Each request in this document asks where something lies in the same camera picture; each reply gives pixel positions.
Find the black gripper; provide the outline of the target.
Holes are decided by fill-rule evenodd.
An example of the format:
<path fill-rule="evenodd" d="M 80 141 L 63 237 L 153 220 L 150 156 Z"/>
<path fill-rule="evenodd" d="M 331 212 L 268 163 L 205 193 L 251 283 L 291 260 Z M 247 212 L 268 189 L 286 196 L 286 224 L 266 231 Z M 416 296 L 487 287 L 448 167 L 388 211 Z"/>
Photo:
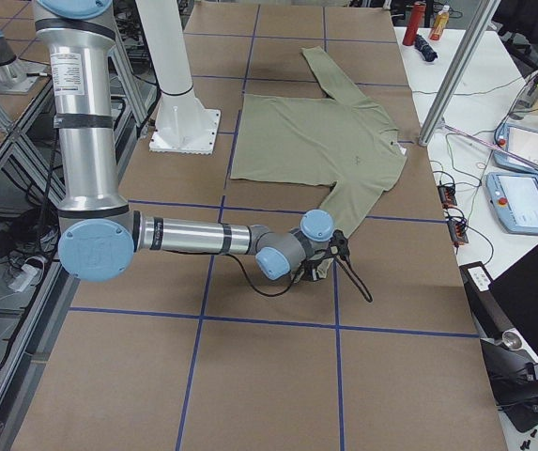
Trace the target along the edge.
<path fill-rule="evenodd" d="M 334 230 L 324 249 L 316 250 L 310 258 L 302 261 L 299 280 L 316 282 L 324 279 L 322 268 L 329 267 L 333 260 L 349 263 L 348 239 L 339 229 Z"/>

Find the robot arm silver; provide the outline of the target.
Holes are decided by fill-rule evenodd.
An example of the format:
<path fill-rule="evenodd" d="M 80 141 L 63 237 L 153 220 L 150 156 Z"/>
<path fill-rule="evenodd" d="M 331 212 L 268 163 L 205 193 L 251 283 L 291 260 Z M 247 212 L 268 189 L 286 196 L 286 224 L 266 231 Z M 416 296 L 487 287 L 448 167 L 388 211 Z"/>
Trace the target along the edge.
<path fill-rule="evenodd" d="M 58 207 L 58 254 L 64 269 L 87 281 L 122 274 L 140 250 L 251 255 L 267 278 L 316 278 L 317 267 L 347 252 L 323 210 L 276 233 L 264 225 L 229 225 L 146 216 L 118 190 L 108 58 L 117 31 L 109 1 L 37 1 L 37 36 L 48 47 L 54 127 L 66 193 Z"/>

